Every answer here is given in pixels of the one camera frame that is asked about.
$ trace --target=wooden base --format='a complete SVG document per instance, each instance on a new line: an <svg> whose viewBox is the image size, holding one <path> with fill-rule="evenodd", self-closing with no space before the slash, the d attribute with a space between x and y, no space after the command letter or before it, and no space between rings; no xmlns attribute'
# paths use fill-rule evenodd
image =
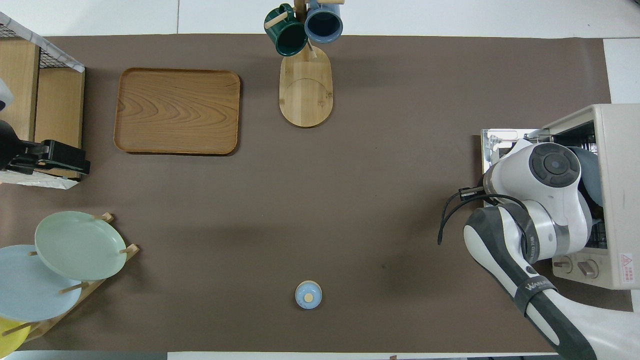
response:
<svg viewBox="0 0 640 360"><path fill-rule="evenodd" d="M280 66L280 111L295 126L319 125L333 109L331 63L324 51L308 47L285 57Z"/></svg>
<svg viewBox="0 0 640 360"><path fill-rule="evenodd" d="M131 258L133 258L134 255L138 253L138 251L140 251L140 248L138 248L138 246L136 246L135 244L131 244L127 247L126 250L127 250L126 261L129 261ZM80 293L80 297L78 298L78 301L76 302L76 304L71 309L69 309L69 311L67 311L66 313L60 316L57 316L55 318L33 323L31 325L31 332L29 333L29 336L27 336L27 339L24 342L37 339L43 336L44 334L46 334L47 331L49 331L52 327L54 327L54 325L56 325L60 320L62 320L62 318L64 318L73 309L75 309L76 306L78 306L78 304L80 304L84 299L86 299L87 296L89 296L89 294L91 294L94 290L96 290L98 286L100 286L105 280L106 279L98 280L98 281L88 281L87 282L88 285L85 285L83 287L82 292Z"/></svg>

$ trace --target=blue mug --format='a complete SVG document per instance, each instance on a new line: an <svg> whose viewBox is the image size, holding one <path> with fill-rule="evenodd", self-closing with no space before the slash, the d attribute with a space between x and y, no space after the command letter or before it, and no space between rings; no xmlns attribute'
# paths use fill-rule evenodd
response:
<svg viewBox="0 0 640 360"><path fill-rule="evenodd" d="M336 41L342 34L340 5L318 4L317 0L310 0L305 32L309 40L320 44Z"/></svg>

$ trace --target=green mug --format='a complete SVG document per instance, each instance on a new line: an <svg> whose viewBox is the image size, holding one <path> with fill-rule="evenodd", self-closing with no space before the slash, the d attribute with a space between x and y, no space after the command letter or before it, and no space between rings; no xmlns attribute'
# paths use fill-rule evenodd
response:
<svg viewBox="0 0 640 360"><path fill-rule="evenodd" d="M289 4L282 4L279 8L271 10L264 22L275 19L281 14L287 13L284 20L277 22L264 31L276 45L276 51L282 56L298 54L307 44L305 25L296 19L296 14Z"/></svg>

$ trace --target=white floor tile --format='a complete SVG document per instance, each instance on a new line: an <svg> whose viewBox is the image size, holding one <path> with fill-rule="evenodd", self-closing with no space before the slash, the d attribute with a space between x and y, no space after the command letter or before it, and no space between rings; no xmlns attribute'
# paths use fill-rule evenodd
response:
<svg viewBox="0 0 640 360"><path fill-rule="evenodd" d="M170 34L178 0L2 0L0 12L45 37Z"/></svg>
<svg viewBox="0 0 640 360"><path fill-rule="evenodd" d="M631 301L634 305L634 312L640 313L640 290L631 290Z"/></svg>
<svg viewBox="0 0 640 360"><path fill-rule="evenodd" d="M179 32L263 33L279 3L180 0ZM640 37L640 5L621 0L345 0L341 13L345 35Z"/></svg>
<svg viewBox="0 0 640 360"><path fill-rule="evenodd" d="M640 103L640 38L605 39L604 54L611 102Z"/></svg>
<svg viewBox="0 0 640 360"><path fill-rule="evenodd" d="M387 360L392 355L401 359L467 360L467 357L538 356L554 353L373 353L373 352L170 352L168 360Z"/></svg>

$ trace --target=light blue plate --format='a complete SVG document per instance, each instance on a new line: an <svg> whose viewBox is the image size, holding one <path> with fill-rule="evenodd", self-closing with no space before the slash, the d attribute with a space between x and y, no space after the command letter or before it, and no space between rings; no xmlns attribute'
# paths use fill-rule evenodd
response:
<svg viewBox="0 0 640 360"><path fill-rule="evenodd" d="M315 309L322 301L322 289L315 281L303 281L296 288L296 302L303 309Z"/></svg>
<svg viewBox="0 0 640 360"><path fill-rule="evenodd" d="M18 322L39 322L66 313L77 302L81 289L59 294L79 284L47 268L33 245L0 249L0 317Z"/></svg>
<svg viewBox="0 0 640 360"><path fill-rule="evenodd" d="M53 271L79 281L106 279L122 269L127 254L118 231L78 211L45 217L36 228L36 248Z"/></svg>

